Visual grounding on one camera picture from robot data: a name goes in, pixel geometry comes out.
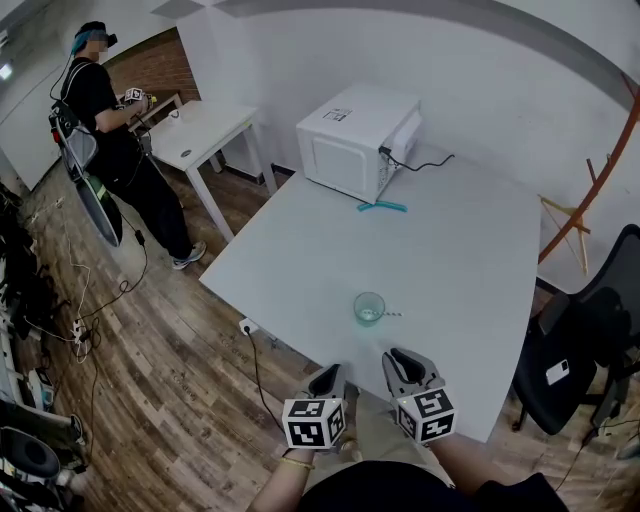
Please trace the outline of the white microwave oven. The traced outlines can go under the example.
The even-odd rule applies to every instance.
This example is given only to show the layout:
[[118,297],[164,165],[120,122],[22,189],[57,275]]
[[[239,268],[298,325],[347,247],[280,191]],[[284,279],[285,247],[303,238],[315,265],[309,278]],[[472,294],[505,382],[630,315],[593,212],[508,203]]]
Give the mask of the white microwave oven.
[[423,123],[420,98],[356,84],[298,123],[305,177],[373,204],[408,162]]

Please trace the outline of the small white desk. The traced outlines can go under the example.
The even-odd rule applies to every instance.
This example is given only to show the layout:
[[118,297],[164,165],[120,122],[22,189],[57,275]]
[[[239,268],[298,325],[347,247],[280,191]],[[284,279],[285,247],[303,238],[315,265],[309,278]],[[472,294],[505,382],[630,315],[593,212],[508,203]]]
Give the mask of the small white desk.
[[[231,140],[243,136],[251,165],[263,175],[269,193],[275,194],[278,186],[260,145],[258,109],[229,103],[190,101],[178,110],[181,123],[172,123],[165,118],[151,128],[152,155],[156,160],[186,174],[224,239],[231,241],[234,234],[211,195],[199,167],[211,160]],[[182,158],[182,151],[188,149],[192,153]]]

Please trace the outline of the black office chair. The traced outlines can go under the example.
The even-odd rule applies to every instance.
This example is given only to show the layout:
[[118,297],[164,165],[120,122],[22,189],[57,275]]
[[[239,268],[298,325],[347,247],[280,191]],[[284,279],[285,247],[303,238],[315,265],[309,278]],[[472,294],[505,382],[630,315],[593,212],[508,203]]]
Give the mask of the black office chair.
[[[592,405],[591,428],[616,417],[640,360],[640,227],[623,228],[596,276],[573,294],[556,293],[533,316],[513,379],[522,404],[519,430],[532,419],[559,433],[581,405]],[[570,373],[549,386],[546,370],[567,359]]]

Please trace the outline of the person's right forearm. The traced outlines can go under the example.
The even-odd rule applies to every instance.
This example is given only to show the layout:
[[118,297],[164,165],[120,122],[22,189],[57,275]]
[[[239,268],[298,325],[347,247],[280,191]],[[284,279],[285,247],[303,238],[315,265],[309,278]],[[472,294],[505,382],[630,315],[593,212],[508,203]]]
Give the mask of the person's right forearm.
[[484,446],[465,436],[452,434],[429,443],[429,448],[455,487],[475,494],[487,482],[512,485],[514,479],[496,465]]

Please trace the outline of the orange coat rack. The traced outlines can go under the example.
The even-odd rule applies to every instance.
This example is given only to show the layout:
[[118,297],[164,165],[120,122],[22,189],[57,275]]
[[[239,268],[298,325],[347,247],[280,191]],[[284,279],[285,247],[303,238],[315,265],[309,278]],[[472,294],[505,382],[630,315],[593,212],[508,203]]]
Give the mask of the orange coat rack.
[[586,196],[581,200],[579,205],[575,207],[574,213],[570,218],[567,218],[564,214],[552,209],[551,212],[559,222],[561,229],[558,229],[558,233],[544,246],[538,256],[538,264],[541,264],[560,244],[565,235],[569,235],[569,240],[572,245],[579,249],[578,240],[576,237],[576,231],[571,230],[571,227],[575,225],[580,217],[584,218],[584,214],[587,212],[593,201],[599,195],[603,189],[605,183],[613,173],[616,164],[622,156],[627,144],[629,143],[632,133],[636,125],[640,122],[640,85],[633,85],[632,79],[623,71],[620,72],[621,81],[624,83],[626,89],[632,97],[632,107],[629,112],[629,116],[625,125],[621,131],[621,134],[612,150],[611,154],[606,157],[606,162],[599,174],[595,173],[592,161],[587,158],[586,165],[591,178],[591,186],[586,193]]

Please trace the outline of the white smartphone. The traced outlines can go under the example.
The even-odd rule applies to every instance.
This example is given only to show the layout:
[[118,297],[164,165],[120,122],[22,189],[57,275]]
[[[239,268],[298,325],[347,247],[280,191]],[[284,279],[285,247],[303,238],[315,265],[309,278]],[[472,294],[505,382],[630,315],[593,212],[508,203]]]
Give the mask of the white smartphone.
[[554,384],[567,377],[569,373],[569,362],[567,359],[563,359],[546,370],[545,377],[547,384],[549,386],[553,386]]

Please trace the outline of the wooden clothes hanger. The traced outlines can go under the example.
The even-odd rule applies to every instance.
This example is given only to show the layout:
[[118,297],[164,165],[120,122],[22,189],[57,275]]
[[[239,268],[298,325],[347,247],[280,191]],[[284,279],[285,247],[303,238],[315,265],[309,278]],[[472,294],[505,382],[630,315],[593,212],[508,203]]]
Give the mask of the wooden clothes hanger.
[[[562,206],[562,205],[556,203],[555,201],[552,201],[551,199],[546,198],[544,196],[539,195],[539,199],[540,199],[540,202],[541,202],[544,210],[549,215],[549,217],[551,218],[551,220],[553,221],[553,223],[555,224],[555,226],[558,229],[561,229],[561,226],[560,226],[559,222],[557,221],[557,219],[552,214],[551,210],[554,209],[554,210],[564,214],[567,218],[570,218],[571,215],[575,211],[575,208],[573,208],[573,207]],[[587,276],[589,274],[589,265],[588,265],[588,256],[587,256],[587,248],[586,248],[585,236],[586,235],[590,235],[591,234],[591,230],[584,225],[584,218],[583,217],[580,217],[578,219],[577,223],[571,227],[571,230],[575,230],[576,231],[576,237],[577,237],[577,240],[578,240],[579,249],[576,249],[572,245],[572,243],[569,240],[569,235],[565,235],[563,237],[563,239],[566,242],[566,244],[568,245],[571,253],[575,257],[575,259],[576,259],[576,261],[577,261],[577,263],[579,265],[579,268],[581,269],[582,274],[584,276]]]

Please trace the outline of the person's left forearm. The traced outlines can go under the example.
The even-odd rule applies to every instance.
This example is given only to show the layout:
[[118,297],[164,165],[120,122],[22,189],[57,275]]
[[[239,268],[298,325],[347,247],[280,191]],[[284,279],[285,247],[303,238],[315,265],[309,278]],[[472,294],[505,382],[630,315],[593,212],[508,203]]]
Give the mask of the person's left forearm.
[[315,451],[288,449],[246,512],[295,512],[314,469]]

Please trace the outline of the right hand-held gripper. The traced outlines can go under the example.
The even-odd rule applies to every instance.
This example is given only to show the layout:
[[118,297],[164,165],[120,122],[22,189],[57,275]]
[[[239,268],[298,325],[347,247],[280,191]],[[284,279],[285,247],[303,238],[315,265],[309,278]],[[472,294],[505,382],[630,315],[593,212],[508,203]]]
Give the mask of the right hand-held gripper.
[[[396,421],[418,445],[447,437],[455,431],[455,408],[435,363],[414,351],[392,348],[382,355],[387,387],[396,398]],[[428,389],[405,395],[405,389]]]

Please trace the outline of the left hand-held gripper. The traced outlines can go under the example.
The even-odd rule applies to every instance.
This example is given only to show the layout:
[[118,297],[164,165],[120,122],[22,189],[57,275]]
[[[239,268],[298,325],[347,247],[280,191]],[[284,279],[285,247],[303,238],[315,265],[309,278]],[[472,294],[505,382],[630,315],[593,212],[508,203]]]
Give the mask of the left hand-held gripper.
[[332,364],[301,384],[299,398],[284,402],[282,424],[289,448],[330,450],[336,444],[347,427],[345,386],[345,366]]

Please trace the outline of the translucent teal cup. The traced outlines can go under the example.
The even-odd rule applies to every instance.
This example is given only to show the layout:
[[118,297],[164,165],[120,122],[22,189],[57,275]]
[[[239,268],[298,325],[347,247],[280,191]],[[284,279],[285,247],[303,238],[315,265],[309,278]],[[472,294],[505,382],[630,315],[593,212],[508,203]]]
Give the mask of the translucent teal cup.
[[363,292],[355,298],[353,310],[356,321],[360,325],[371,327],[384,316],[386,304],[380,295],[374,292]]

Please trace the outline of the person's dark shirt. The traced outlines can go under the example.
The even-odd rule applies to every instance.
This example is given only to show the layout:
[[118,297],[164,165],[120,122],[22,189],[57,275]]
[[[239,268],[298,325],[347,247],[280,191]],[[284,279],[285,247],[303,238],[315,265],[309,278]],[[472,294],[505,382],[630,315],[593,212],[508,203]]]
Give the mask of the person's dark shirt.
[[296,512],[569,512],[539,473],[514,485],[484,483],[466,495],[425,469],[365,461],[312,486]]

